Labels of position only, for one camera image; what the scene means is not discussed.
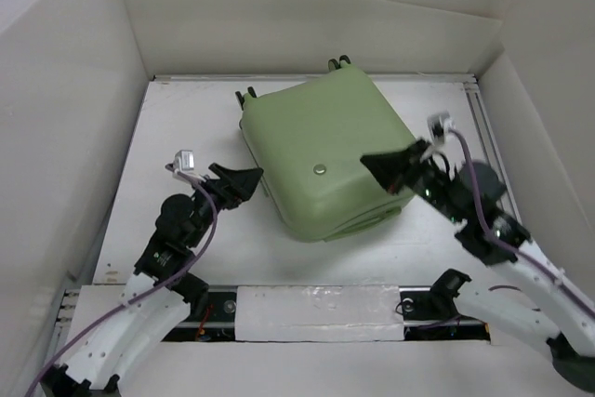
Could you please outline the light green suitcase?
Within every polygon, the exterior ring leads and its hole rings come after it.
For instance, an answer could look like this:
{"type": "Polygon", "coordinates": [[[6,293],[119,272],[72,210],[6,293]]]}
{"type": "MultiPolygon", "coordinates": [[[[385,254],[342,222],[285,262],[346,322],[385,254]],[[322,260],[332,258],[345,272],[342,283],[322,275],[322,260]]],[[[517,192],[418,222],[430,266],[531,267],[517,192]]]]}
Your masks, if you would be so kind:
{"type": "Polygon", "coordinates": [[[236,98],[240,128],[262,184],[288,231],[302,242],[331,241],[398,216],[414,195],[385,192],[361,163],[415,136],[373,80],[348,56],[308,82],[236,98]]]}

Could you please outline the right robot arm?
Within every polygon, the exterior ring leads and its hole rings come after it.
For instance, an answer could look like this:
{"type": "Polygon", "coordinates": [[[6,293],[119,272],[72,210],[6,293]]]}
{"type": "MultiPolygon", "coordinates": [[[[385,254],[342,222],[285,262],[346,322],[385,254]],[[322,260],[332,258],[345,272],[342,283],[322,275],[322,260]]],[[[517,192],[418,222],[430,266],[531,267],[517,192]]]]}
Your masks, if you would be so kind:
{"type": "Polygon", "coordinates": [[[449,269],[425,292],[426,308],[440,324],[465,316],[493,325],[550,360],[574,387],[594,392],[593,302],[499,207],[506,188],[490,166],[468,158],[451,171],[434,162],[434,153],[428,141],[419,139],[402,151],[366,154],[360,161],[387,193],[413,192],[459,225],[455,237],[461,246],[534,305],[495,296],[466,273],[449,269]]]}

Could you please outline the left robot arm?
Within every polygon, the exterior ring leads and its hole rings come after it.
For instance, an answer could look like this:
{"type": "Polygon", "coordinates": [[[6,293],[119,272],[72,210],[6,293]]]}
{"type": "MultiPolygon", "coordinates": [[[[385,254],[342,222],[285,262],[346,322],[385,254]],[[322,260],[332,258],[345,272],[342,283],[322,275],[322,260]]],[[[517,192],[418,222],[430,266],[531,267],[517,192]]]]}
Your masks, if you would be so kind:
{"type": "Polygon", "coordinates": [[[120,395],[127,377],[172,329],[206,312],[209,285],[190,269],[212,242],[219,213],[248,201],[263,171],[212,164],[213,175],[199,179],[176,163],[166,168],[193,193],[163,201],[118,305],[73,338],[79,348],[67,361],[45,367],[39,380],[45,395],[120,395]]]}

